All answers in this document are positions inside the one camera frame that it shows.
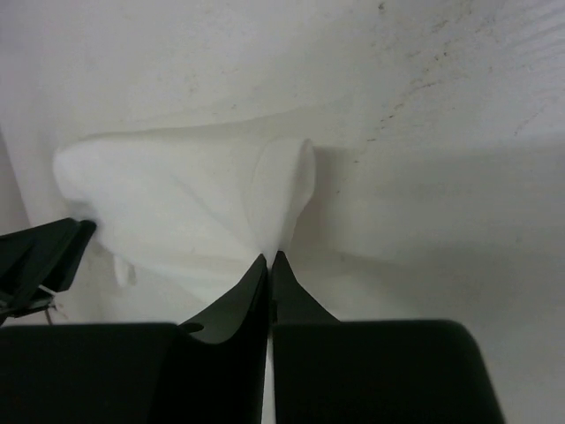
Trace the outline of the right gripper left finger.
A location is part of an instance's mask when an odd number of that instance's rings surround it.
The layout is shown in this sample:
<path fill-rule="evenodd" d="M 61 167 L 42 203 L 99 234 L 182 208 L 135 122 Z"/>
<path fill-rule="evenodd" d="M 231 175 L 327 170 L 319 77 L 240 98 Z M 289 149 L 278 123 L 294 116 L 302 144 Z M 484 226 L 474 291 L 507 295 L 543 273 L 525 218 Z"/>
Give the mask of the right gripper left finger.
<path fill-rule="evenodd" d="M 267 264 L 190 320 L 10 326 L 1 331 L 4 423 L 258 423 Z"/>

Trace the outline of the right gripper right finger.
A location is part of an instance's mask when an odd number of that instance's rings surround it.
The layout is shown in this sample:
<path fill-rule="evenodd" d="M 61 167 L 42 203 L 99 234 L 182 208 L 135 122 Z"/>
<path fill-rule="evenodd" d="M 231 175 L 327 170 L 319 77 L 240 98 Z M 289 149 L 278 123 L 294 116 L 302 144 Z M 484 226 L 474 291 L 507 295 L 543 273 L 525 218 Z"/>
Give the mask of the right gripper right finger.
<path fill-rule="evenodd" d="M 279 423 L 501 423 L 478 344 L 451 320 L 342 322 L 271 268 Z"/>

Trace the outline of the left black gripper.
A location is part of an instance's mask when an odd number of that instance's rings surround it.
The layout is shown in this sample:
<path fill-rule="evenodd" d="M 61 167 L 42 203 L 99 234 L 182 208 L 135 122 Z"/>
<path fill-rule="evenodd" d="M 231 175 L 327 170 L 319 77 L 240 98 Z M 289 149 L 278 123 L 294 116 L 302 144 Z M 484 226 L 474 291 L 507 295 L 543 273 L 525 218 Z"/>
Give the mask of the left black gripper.
<path fill-rule="evenodd" d="M 48 312 L 70 289 L 96 223 L 65 218 L 1 237 L 1 324 Z"/>

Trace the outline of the white tank top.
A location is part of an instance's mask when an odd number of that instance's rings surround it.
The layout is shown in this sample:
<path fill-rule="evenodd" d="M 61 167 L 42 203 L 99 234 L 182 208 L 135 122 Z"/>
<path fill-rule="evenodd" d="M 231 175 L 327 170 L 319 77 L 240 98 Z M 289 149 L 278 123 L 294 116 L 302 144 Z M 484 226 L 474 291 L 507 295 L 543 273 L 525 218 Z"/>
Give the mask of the white tank top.
<path fill-rule="evenodd" d="M 205 299 L 256 258 L 274 262 L 316 183 L 308 139 L 194 127 L 96 134 L 56 152 L 53 171 L 72 210 L 96 223 L 118 285 L 146 269 Z"/>

